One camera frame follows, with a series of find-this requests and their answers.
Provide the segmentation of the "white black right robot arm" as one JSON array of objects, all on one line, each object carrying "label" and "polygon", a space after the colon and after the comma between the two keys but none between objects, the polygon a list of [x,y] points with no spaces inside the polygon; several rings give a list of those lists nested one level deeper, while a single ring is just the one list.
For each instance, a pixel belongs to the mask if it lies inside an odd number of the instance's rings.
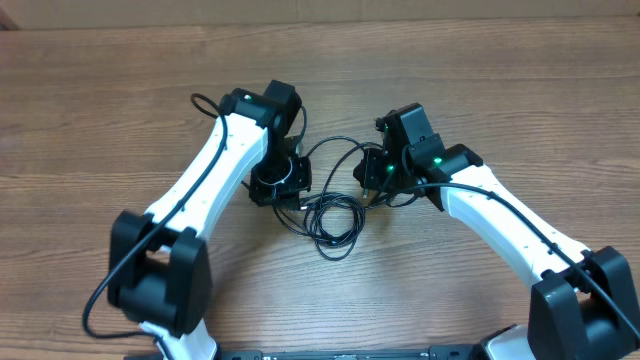
[{"label": "white black right robot arm", "polygon": [[621,359],[639,349],[626,258],[593,251],[536,215],[463,144],[446,147],[418,103],[376,119],[382,145],[354,170],[374,204],[428,199],[479,235],[530,291],[528,323],[466,348],[466,359]]}]

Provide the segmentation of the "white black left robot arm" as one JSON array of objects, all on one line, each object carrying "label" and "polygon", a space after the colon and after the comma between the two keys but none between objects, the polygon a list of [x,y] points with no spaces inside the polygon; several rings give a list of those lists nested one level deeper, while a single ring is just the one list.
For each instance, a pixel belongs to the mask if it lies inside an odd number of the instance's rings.
[{"label": "white black left robot arm", "polygon": [[204,323],[212,289],[207,243],[244,180],[258,206],[297,207],[311,187],[301,139],[289,130],[304,109],[277,80],[256,94],[234,89],[206,113],[215,125],[177,182],[147,210],[122,212],[110,235],[108,302],[151,337],[154,359],[213,359]]}]

